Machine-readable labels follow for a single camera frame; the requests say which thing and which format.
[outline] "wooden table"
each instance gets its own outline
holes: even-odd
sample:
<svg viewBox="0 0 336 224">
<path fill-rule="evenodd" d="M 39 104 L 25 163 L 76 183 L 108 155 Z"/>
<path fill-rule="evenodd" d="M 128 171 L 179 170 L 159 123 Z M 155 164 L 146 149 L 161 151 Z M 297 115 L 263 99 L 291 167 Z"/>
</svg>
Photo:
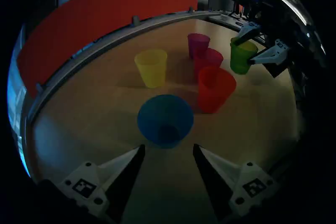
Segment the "wooden table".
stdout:
<svg viewBox="0 0 336 224">
<path fill-rule="evenodd" d="M 196 106 L 197 85 L 188 59 L 187 35 L 211 38 L 230 71 L 229 41 L 236 32 L 190 19 L 139 35 L 98 57 L 69 79 L 48 101 L 34 128 L 37 165 L 44 178 L 60 182 L 84 161 L 113 159 L 140 144 L 146 156 L 135 182 L 124 223 L 215 223 L 192 155 L 198 143 L 225 159 L 254 161 L 269 168 L 297 140 L 297 111 L 288 71 L 274 79 L 262 65 L 233 74 L 237 89 L 216 114 Z M 146 49 L 168 53 L 164 87 L 144 87 L 134 56 Z M 174 149 L 151 145 L 137 128 L 141 105 L 153 96 L 174 94 L 194 109 L 190 133 Z"/>
</svg>

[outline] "black screw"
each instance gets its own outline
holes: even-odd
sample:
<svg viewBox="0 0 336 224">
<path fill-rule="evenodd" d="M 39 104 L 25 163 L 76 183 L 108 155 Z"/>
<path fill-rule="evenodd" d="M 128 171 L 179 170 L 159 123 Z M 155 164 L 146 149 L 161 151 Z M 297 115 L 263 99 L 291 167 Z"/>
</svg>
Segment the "black screw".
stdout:
<svg viewBox="0 0 336 224">
<path fill-rule="evenodd" d="M 101 198 L 95 198 L 93 200 L 94 203 L 96 203 L 97 205 L 101 205 L 102 204 L 102 199 Z"/>
<path fill-rule="evenodd" d="M 236 199 L 236 204 L 241 205 L 242 203 L 244 203 L 244 201 L 245 200 L 242 197 L 239 197 L 239 198 Z"/>
</svg>

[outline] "red panel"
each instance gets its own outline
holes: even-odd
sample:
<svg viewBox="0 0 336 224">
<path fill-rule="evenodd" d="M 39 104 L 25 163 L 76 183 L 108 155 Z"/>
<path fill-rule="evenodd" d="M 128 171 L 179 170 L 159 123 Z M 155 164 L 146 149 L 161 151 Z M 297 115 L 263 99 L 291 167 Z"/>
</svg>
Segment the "red panel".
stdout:
<svg viewBox="0 0 336 224">
<path fill-rule="evenodd" d="M 85 45 L 131 23 L 167 13 L 197 9 L 197 0 L 70 0 L 32 32 L 18 56 L 20 75 L 29 94 Z"/>
</svg>

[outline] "pink plastic cup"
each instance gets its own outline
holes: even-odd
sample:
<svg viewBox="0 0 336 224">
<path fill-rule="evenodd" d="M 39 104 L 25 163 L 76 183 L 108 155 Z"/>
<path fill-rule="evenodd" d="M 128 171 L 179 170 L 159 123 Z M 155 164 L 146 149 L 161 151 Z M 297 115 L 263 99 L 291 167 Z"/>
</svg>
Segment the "pink plastic cup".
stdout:
<svg viewBox="0 0 336 224">
<path fill-rule="evenodd" d="M 188 35 L 189 58 L 194 58 L 195 50 L 200 53 L 205 52 L 209 46 L 210 38 L 203 34 L 191 33 Z"/>
<path fill-rule="evenodd" d="M 220 67 L 223 61 L 223 56 L 216 50 L 208 48 L 204 53 L 196 50 L 194 54 L 194 75 L 198 80 L 200 70 L 206 66 Z"/>
</svg>

